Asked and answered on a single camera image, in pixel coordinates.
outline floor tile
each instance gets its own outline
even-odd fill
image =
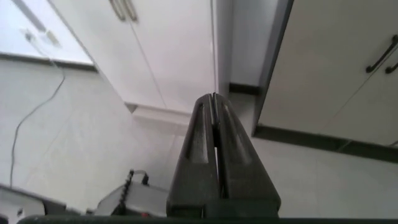
[[[11,171],[11,162],[0,162],[0,184],[9,186],[10,174],[11,174],[10,171]],[[14,165],[14,173],[12,175],[12,186],[22,187],[25,184],[30,172],[31,169],[28,167]]]
[[[317,152],[321,217],[398,218],[398,165]]]
[[[171,183],[173,181],[175,168],[177,167],[177,162],[180,157],[181,149],[184,143],[185,137],[176,136],[172,145],[172,148],[167,157],[166,166],[161,177],[161,184],[159,187],[163,189],[170,189]]]

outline black cable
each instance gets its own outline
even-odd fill
[[[58,93],[59,89],[62,86],[62,83],[65,81],[65,71],[63,71],[63,69],[59,68],[57,66],[56,63],[54,63],[52,60],[50,60],[50,63],[57,69],[59,69],[62,73],[62,80],[61,82],[58,84],[57,88],[55,89],[54,93],[52,94],[52,96],[43,101],[41,104],[37,105],[30,113],[28,113],[18,124],[16,130],[15,130],[15,135],[14,135],[14,142],[12,143],[12,148],[11,148],[11,170],[10,170],[10,188],[12,188],[12,176],[14,174],[14,166],[15,166],[15,144],[17,142],[17,138],[18,138],[18,132],[19,132],[19,128],[21,126],[21,124],[27,119],[29,118],[33,113],[35,113],[40,107],[42,107],[44,104],[48,103],[49,101],[51,101],[55,95]]]

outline black edge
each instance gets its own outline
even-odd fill
[[[168,217],[202,216],[220,197],[213,140],[211,95],[197,99],[167,198]]]
[[[303,133],[269,126],[256,126],[254,137],[398,163],[398,149],[394,147],[380,146],[376,144],[352,141],[349,139]]]
[[[264,64],[262,66],[262,73],[260,76],[260,93],[256,97],[256,103],[254,105],[254,117],[253,117],[253,130],[259,121],[262,106],[266,100],[268,86],[271,81],[272,72],[278,58],[279,49],[282,45],[284,38],[287,22],[289,20],[290,12],[292,10],[294,0],[279,0],[277,9],[275,12],[274,24],[272,25],[271,35],[268,41],[268,48]]]
[[[41,58],[34,58],[34,57],[27,57],[27,56],[22,56],[22,55],[0,54],[0,59],[17,61],[17,62],[37,63],[37,64],[41,64],[41,65],[52,66],[52,64],[49,60],[41,59]],[[87,64],[83,64],[83,63],[73,63],[73,62],[63,62],[63,61],[59,61],[59,60],[54,60],[54,63],[60,68],[72,68],[72,69],[78,69],[78,70],[84,70],[84,71],[98,73],[98,71],[94,65],[87,65]]]
[[[377,224],[377,223],[397,223],[396,219],[354,219],[354,218],[235,218],[235,219],[199,219],[199,218],[142,218],[135,216],[78,216],[78,217],[65,217],[65,216],[35,216],[24,218],[18,224],[150,224],[150,223],[233,223],[233,224]]]
[[[277,217],[280,197],[274,184],[231,103],[220,95],[215,96],[220,134],[218,164],[223,168],[219,182],[224,188],[223,197],[257,202],[261,200],[257,205],[265,203],[266,207],[273,207],[274,216]]]
[[[260,94],[259,86],[238,84],[238,83],[230,83],[229,84],[229,92],[230,93],[243,93],[248,95],[257,96]]]

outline white wall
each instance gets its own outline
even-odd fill
[[[46,54],[57,60],[92,64],[89,56],[46,0],[24,0],[24,2],[60,42],[60,46],[56,47],[38,37],[38,44]],[[37,36],[39,31],[11,0],[0,0],[0,29],[0,53],[43,58],[25,40],[20,30],[29,29]]]
[[[227,97],[231,81],[233,1],[213,1],[216,90]]]
[[[232,83],[259,85],[278,0],[234,0]]]

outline white cabinet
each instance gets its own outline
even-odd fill
[[[165,108],[130,23],[119,19],[109,1],[51,3],[126,103]]]
[[[170,110],[191,113],[215,91],[210,0],[131,1],[132,28]]]
[[[329,122],[322,134],[391,145],[398,140],[398,51],[386,60],[349,102]]]
[[[395,0],[294,1],[260,124],[320,133],[377,70],[366,73],[397,34],[397,8]]]
[[[202,95],[228,92],[230,2],[49,1],[125,102],[191,113]]]

